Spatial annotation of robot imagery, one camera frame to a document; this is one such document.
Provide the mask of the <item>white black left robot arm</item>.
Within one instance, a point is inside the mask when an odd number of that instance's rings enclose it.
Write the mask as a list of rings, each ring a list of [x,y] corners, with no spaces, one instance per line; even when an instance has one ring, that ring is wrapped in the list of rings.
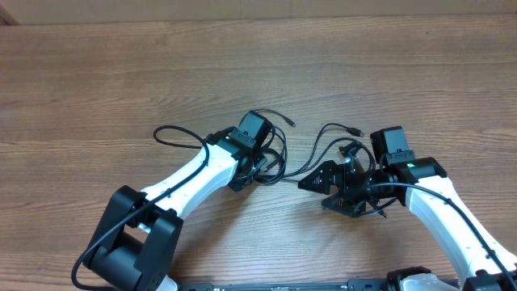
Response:
[[[256,111],[236,127],[200,138],[198,154],[174,174],[140,191],[127,185],[116,190],[79,266],[106,281],[106,290],[175,290],[168,276],[187,216],[219,188],[242,190],[266,162],[267,136],[274,125]]]

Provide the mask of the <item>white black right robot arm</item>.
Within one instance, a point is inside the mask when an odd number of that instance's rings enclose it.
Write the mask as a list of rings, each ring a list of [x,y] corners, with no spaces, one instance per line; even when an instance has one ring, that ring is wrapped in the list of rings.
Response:
[[[326,195],[322,206],[348,217],[384,215],[399,202],[428,229],[455,269],[462,290],[514,290],[516,256],[475,218],[448,173],[432,157],[416,158],[402,127],[370,135],[367,169],[356,154],[364,144],[340,149],[344,160],[323,162],[298,183]]]

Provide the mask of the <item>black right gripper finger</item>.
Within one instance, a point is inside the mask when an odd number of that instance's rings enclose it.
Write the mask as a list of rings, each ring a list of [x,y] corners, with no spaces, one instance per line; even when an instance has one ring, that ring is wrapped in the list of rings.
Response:
[[[366,213],[366,202],[345,200],[342,196],[334,194],[322,200],[321,205],[325,209],[344,214],[348,217],[360,217]]]
[[[297,187],[302,190],[329,195],[330,187],[334,185],[337,167],[336,162],[332,160],[325,161],[313,172],[301,179]]]

